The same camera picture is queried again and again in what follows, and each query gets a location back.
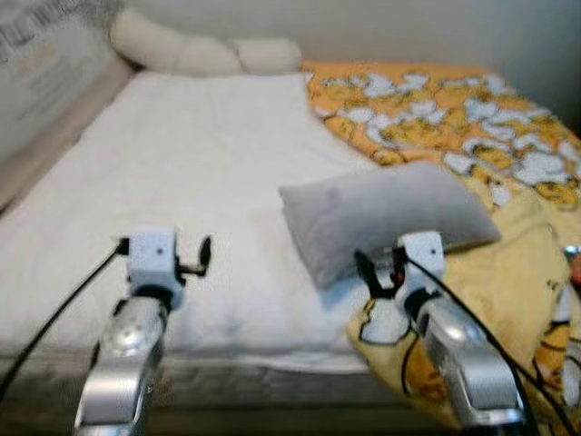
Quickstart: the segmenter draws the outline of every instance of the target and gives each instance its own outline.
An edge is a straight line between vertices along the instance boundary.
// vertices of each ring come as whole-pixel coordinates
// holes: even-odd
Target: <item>cartoon duck pattern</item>
[[[548,281],[547,290],[558,293],[556,307],[533,357],[534,373],[529,374],[560,400],[570,416],[579,419],[581,308],[579,304],[573,304],[574,290],[571,286]],[[392,368],[390,371],[384,370],[380,378],[399,379],[395,386],[419,407],[431,411],[437,419],[448,425],[456,425],[447,401],[446,383],[427,356],[422,339],[396,306],[394,294],[371,295],[351,324],[358,333],[357,347],[360,350],[362,347],[374,349],[374,352],[368,351],[364,354],[370,357],[375,353],[373,359],[376,365],[388,365]],[[532,395],[531,400],[536,405],[539,425],[547,428],[551,434],[561,434],[563,428],[555,425],[555,418],[551,418],[551,412],[537,397]]]
[[[428,159],[488,188],[496,207],[527,186],[579,204],[581,141],[485,69],[306,62],[313,112],[377,164]]]

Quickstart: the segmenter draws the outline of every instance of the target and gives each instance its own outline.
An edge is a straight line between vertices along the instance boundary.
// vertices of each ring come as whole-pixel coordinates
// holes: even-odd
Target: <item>white wall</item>
[[[581,130],[581,0],[128,0],[196,34],[288,36],[304,56],[480,64]]]

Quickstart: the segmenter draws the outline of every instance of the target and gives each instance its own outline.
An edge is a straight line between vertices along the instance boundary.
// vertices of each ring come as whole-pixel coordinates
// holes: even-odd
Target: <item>bed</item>
[[[282,101],[284,112],[271,110]],[[362,284],[353,279],[317,292],[291,243],[279,185],[373,165],[334,139],[306,105],[301,74],[136,75],[0,222],[2,364],[113,238],[164,225],[178,229],[183,259],[194,258],[207,233],[214,255],[208,276],[189,281],[186,304],[172,315],[154,428],[167,434],[156,425],[158,409],[198,422],[195,411],[268,406],[300,416],[301,407],[321,404],[359,409],[363,415],[351,419],[364,428],[370,414],[392,407],[396,429],[430,425],[400,413],[409,410],[371,378],[345,337],[367,299]],[[70,428],[89,352],[123,295],[124,276],[118,261],[48,334],[6,405],[12,431],[49,429],[51,421],[55,430]],[[63,391],[67,401],[54,402]],[[336,419],[322,421],[329,430],[345,425]],[[305,430],[304,420],[293,421]]]

